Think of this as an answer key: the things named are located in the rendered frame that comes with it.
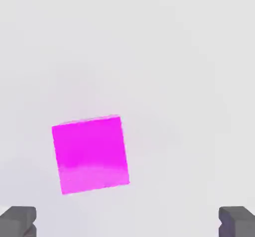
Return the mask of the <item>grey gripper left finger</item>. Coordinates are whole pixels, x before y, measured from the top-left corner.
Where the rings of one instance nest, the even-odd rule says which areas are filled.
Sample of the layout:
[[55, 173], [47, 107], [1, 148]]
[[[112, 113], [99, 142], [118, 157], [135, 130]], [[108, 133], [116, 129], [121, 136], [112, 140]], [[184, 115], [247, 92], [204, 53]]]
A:
[[10, 207], [0, 215], [0, 237], [37, 237], [36, 216], [35, 207]]

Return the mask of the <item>small magenta cube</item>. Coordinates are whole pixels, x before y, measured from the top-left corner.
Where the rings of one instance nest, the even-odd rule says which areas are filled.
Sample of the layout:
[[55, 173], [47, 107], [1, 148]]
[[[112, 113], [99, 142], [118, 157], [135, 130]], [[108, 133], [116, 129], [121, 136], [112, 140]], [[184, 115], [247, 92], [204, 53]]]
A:
[[52, 136], [62, 194], [130, 183], [120, 116], [55, 125]]

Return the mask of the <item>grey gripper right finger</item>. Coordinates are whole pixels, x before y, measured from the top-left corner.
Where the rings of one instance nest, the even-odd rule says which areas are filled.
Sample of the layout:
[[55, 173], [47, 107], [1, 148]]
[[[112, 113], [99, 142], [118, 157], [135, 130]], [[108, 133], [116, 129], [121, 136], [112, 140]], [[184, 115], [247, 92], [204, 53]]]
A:
[[219, 237], [255, 237], [255, 215], [243, 206], [219, 208]]

